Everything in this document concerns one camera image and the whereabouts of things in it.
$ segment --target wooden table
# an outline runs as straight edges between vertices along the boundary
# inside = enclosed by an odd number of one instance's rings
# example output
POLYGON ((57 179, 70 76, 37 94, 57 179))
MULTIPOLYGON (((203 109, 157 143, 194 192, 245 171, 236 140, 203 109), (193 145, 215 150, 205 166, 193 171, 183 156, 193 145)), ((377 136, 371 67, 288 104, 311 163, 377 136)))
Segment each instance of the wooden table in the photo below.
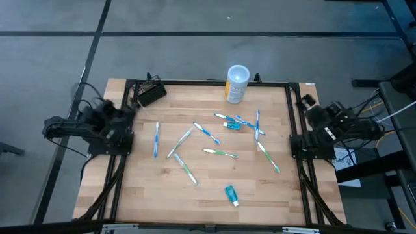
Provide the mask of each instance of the wooden table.
MULTIPOLYGON (((125 79, 109 79, 104 98, 120 105, 125 79)), ((300 83, 301 94, 317 99, 313 83, 300 83)), ((224 99, 223 86, 166 85, 168 94, 139 111, 133 126, 135 142, 127 158, 117 221, 163 222, 183 224, 267 224, 304 225, 304 210, 296 161, 291 157, 291 126, 284 88, 248 87, 244 101, 233 105, 224 99), (271 163, 255 145, 254 130, 242 126, 240 131, 222 126, 223 119, 214 112, 234 116, 240 114, 254 123, 260 110, 260 135, 270 156, 280 167, 273 171, 271 163), (160 121, 159 157, 153 158, 155 122, 160 121), (166 156, 182 135, 198 122, 221 140, 217 146, 199 130, 177 150, 200 182, 195 187, 176 160, 166 156), (238 153, 238 159, 202 151, 211 148, 238 153), (232 206, 224 192, 234 185, 240 205, 232 206)), ((94 202, 103 188, 109 156, 98 156, 87 165, 79 190, 73 217, 79 217, 94 202)), ((320 195, 343 222, 345 214, 335 172, 331 165, 315 160, 320 195)), ((112 194, 107 200, 105 217, 109 217, 112 194)), ((314 222, 315 206, 309 195, 314 222)))

